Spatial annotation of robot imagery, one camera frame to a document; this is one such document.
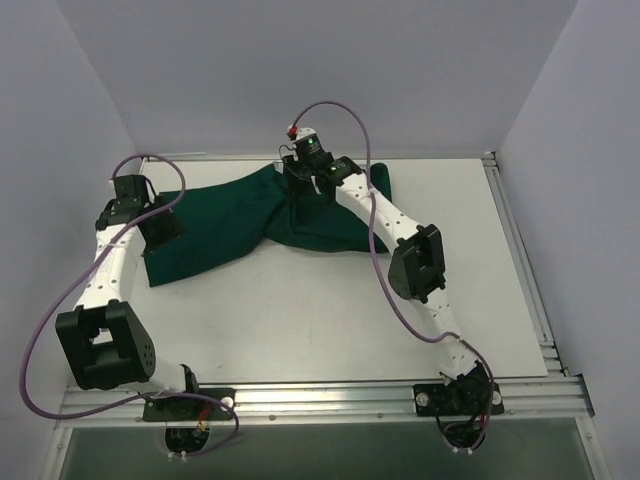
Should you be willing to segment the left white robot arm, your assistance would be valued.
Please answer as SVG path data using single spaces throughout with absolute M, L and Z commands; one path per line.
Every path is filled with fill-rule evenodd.
M 119 176 L 114 191 L 95 224 L 99 265 L 74 309 L 57 315 L 55 330 L 80 388 L 168 392 L 166 408 L 190 419 L 202 405 L 195 374 L 159 356 L 130 304 L 143 256 L 177 239 L 184 227 L 145 176 Z

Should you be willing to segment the green surgical drape cloth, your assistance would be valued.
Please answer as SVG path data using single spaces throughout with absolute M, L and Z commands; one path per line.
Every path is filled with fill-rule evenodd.
M 265 239 L 323 253 L 369 251 L 363 221 L 325 195 L 294 195 L 285 175 L 272 166 L 190 189 L 173 212 L 185 232 L 144 256 L 151 287 L 234 262 Z

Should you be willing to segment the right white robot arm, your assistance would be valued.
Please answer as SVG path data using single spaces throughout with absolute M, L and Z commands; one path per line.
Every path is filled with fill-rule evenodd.
M 419 341 L 436 349 L 444 400 L 455 412 L 469 411 L 480 400 L 469 379 L 482 373 L 493 397 L 495 379 L 488 362 L 462 335 L 446 290 L 441 231 L 406 216 L 374 185 L 371 163 L 364 167 L 326 151 L 311 128 L 288 127 L 287 174 L 325 195 L 368 228 L 370 258 L 381 289 L 396 317 Z

